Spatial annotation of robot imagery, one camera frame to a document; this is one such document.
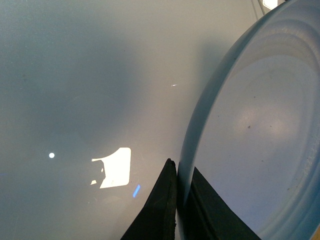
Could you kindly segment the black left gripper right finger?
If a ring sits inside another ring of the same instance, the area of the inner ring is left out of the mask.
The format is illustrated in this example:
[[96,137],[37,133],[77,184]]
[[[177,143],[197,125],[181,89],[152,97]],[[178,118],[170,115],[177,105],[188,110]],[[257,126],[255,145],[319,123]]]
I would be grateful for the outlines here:
[[186,200],[178,189],[177,211],[184,240],[259,240],[195,167]]

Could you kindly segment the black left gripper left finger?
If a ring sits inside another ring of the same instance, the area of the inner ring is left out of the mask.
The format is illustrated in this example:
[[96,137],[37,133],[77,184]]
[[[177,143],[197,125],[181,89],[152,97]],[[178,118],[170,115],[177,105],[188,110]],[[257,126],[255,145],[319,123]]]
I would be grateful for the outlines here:
[[166,160],[143,208],[121,237],[123,240],[174,240],[177,209],[177,170]]

